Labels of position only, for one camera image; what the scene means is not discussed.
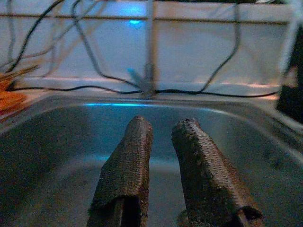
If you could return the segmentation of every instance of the white wall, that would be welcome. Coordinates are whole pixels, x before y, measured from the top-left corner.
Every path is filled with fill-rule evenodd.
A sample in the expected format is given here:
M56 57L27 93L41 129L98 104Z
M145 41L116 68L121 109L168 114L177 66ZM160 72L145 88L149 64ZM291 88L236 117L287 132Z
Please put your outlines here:
M7 60L10 40L6 1L0 2L0 63ZM15 14L39 14L52 1L13 1ZM68 15L72 1L66 1L58 15ZM234 45L233 5L220 3L155 4L155 63L158 88L198 90L215 68L230 54ZM97 19L85 19L86 30L100 68L113 76L129 78L127 68L143 74L146 61L144 2L100 3L91 13ZM108 19L111 17L138 17L138 21ZM290 11L285 5L241 5L241 45L237 54L218 73L209 91L247 93L268 92L278 86L278 61L284 42ZM15 17L17 42L14 56L36 17ZM59 31L69 25L70 18L56 19ZM32 36L26 54L45 48L51 40L52 20L46 18ZM114 88L129 88L113 81L99 79L94 72L80 37L73 28L56 45L57 70L47 78L37 76L47 72L50 54L34 59L41 63L35 73L20 80L21 86L70 87L79 84L102 84ZM23 61L20 66L29 64Z

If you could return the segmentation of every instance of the stainless steel surface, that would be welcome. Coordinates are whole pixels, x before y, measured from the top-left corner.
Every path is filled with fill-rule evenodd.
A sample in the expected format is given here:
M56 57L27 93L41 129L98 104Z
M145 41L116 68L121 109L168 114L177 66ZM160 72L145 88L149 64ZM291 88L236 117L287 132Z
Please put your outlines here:
M3 226L85 226L100 167L142 115L154 128L149 227L176 226L185 208L173 125L196 118L235 165L266 226L303 222L303 135L246 103L52 96L0 127Z

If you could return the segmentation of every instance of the metal tray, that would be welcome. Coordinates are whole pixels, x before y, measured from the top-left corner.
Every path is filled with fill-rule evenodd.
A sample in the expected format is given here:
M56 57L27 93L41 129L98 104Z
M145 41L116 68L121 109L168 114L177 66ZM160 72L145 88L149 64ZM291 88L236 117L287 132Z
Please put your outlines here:
M1 123L0 223L85 226L101 166L138 114L154 127L149 227L177 226L185 209L171 143L185 118L196 118L237 167L266 226L301 226L303 136L252 104L63 96Z

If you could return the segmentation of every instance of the black cable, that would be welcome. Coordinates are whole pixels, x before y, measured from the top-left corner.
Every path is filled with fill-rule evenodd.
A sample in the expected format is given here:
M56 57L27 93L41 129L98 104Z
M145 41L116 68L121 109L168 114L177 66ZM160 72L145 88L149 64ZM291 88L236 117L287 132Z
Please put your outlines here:
M136 94L136 93L141 93L141 91L116 91L107 87L101 87L101 86L95 86L95 85L85 85L85 86L78 86L78 87L72 87L72 88L48 88L48 87L20 87L20 88L14 88L12 91L20 91L20 90L31 90L31 89L44 89L44 90L51 90L51 91L74 91L74 90L79 90L83 88L98 88L98 89L103 89L111 92L115 92L118 94ZM220 94L220 93L212 93L212 92L202 92L202 93L197 93L193 91L183 91L183 90L177 90L177 89L165 89L165 90L156 90L156 94L160 93L174 93L174 94L189 94L189 95L198 95L198 94L204 94L204 95L213 95L213 96L223 96L223 97L237 97L237 98L259 98L259 97L266 97L266 96L272 96L277 94L278 92L271 92L271 93L266 93L266 94L261 94L261 95L251 95L251 96L241 96L241 95L228 95L228 94Z
M61 2L63 2L64 0L57 0L55 1L50 7L48 7L38 18L38 20L34 23L34 25L31 27L31 29L29 30L24 42L23 42L23 45L22 45L22 48L21 48L21 51L19 53L19 56L18 58L16 59L16 61L11 65L11 67L6 71L6 72L11 72L13 71L13 69L18 65L19 61L21 60L22 58L22 55L24 53L24 51L26 50L26 47L27 47L27 44L28 44L28 41L33 33L33 31L37 28L38 24L41 22L41 20L53 9L55 8L58 4L60 4Z
M16 42L16 35L15 35L15 27L13 22L13 16L12 16L12 0L7 1L7 12L8 12L8 23L9 23L9 33L10 33L10 43L9 43L9 49L8 49L8 61L13 59L13 50L14 45Z
M81 37L81 39L82 39L82 41L83 41L83 44L84 44L85 49L86 49L86 51L87 51L87 54L88 54L88 56L89 56L89 58L90 58L90 60L91 60L91 63L92 63L92 65L93 65L94 70L96 71L96 73L97 73L98 75L102 76L102 77L105 77L105 78L108 78L108 79L119 80L119 81L122 81L122 82L124 82L124 83L126 83L126 84L132 85L133 87L139 88L135 83L130 82L130 81L126 80L126 79L121 79L121 78L112 77L112 76L109 76L109 75L105 75L104 73L101 72L101 70L100 70L100 68L99 68L99 66L98 66L98 62L97 62L97 60L96 60L96 58L95 58L95 56L94 56L94 53L93 53L93 51L92 51L92 49L91 49L91 47L90 47L90 45L89 45L89 42L88 42L88 40L87 40L87 38L86 38L86 36L85 36L85 34L84 34L84 32L83 32L83 30L82 30L80 24L79 24L78 21L77 21L77 17L76 17L76 7L77 7L77 5L79 4L80 1L82 1L82 0L76 0L76 1L74 2L73 6L72 6L72 8L71 8L71 15L72 15L72 18L73 18L73 20L74 20L74 24L75 24L75 26L76 26L76 28L77 28L77 30L78 30L78 32L79 32L79 35L80 35L80 37Z
M240 45L240 40L241 40L241 32L240 32L240 15L239 15L239 3L237 2L234 7L234 23L235 23L235 46L231 52L231 54L219 65L218 68L212 73L208 81L205 83L203 88L200 90L200 92L204 92L210 83L213 81L217 73L220 71L220 69L227 63L229 62L230 59L233 58L233 56L236 54L238 51L239 45Z

